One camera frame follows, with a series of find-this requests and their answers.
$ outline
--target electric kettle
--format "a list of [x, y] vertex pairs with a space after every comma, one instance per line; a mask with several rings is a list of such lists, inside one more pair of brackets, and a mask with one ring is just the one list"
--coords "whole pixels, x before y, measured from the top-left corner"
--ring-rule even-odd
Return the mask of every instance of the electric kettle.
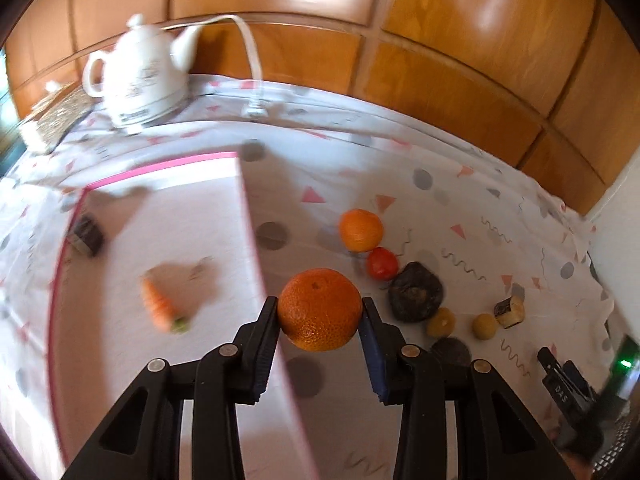
[[[186, 99], [188, 72], [203, 25], [191, 25], [175, 39], [155, 25], [145, 25], [142, 14], [133, 15], [127, 27], [112, 52], [89, 54], [82, 74], [84, 90], [104, 99], [118, 128], [153, 121]], [[92, 67], [99, 59], [104, 63], [101, 89], [91, 82]]]

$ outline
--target patterned tablecloth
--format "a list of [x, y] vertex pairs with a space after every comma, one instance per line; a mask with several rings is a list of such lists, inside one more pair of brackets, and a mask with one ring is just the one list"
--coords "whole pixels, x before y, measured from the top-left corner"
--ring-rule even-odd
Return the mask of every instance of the patterned tablecloth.
[[[382, 245], [401, 264], [418, 260], [439, 275], [443, 306], [458, 317], [454, 336], [497, 367], [543, 426], [557, 417], [536, 363], [541, 346], [602, 384], [613, 301], [589, 270], [595, 226], [486, 152], [375, 105], [268, 83], [268, 124], [243, 121], [252, 85], [194, 76], [191, 104], [135, 136], [114, 131], [98, 105], [54, 153], [25, 154], [0, 181], [0, 423], [41, 478], [63, 471], [47, 327], [50, 282], [79, 188], [186, 154], [240, 153], [269, 294], [300, 270], [332, 267], [392, 320], [384, 284], [366, 276], [337, 235], [342, 212], [369, 209], [383, 219]], [[473, 316], [512, 293], [524, 294], [526, 321], [475, 341]], [[430, 344], [422, 325], [399, 325], [408, 341]], [[324, 354], [283, 347], [320, 474], [390, 478], [399, 412], [371, 392], [357, 338]]]

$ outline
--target teapot spout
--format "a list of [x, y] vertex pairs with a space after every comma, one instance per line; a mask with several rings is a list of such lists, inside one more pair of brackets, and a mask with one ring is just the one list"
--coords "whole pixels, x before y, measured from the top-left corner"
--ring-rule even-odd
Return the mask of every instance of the teapot spout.
[[171, 43], [171, 59], [174, 66], [181, 72], [187, 73], [193, 66], [196, 57], [198, 36], [203, 25], [191, 25], [187, 27]]

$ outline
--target screw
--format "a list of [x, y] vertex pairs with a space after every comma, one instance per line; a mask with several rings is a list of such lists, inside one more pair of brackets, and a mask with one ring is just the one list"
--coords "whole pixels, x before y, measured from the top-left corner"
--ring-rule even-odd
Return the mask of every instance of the screw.
[[164, 370], [164, 359], [151, 359], [149, 364], [146, 365], [146, 369], [150, 372], [159, 372], [160, 370]]
[[474, 362], [474, 369], [481, 374], [487, 374], [491, 371], [491, 365], [484, 359], [478, 359], [478, 361]]
[[226, 345], [222, 345], [218, 351], [222, 357], [231, 357], [238, 353], [238, 347], [234, 344], [228, 343]]
[[401, 352], [404, 357], [418, 357], [420, 355], [420, 349], [416, 345], [404, 345]]

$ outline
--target small yellow fruit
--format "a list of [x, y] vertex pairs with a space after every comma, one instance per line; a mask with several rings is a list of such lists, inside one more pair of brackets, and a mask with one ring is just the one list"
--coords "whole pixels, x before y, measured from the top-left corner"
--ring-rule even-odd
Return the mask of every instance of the small yellow fruit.
[[456, 315], [446, 307], [438, 311], [427, 321], [427, 335], [429, 337], [449, 337], [456, 327]]
[[483, 313], [476, 316], [471, 330], [480, 341], [487, 341], [491, 339], [498, 330], [498, 322], [492, 314]]

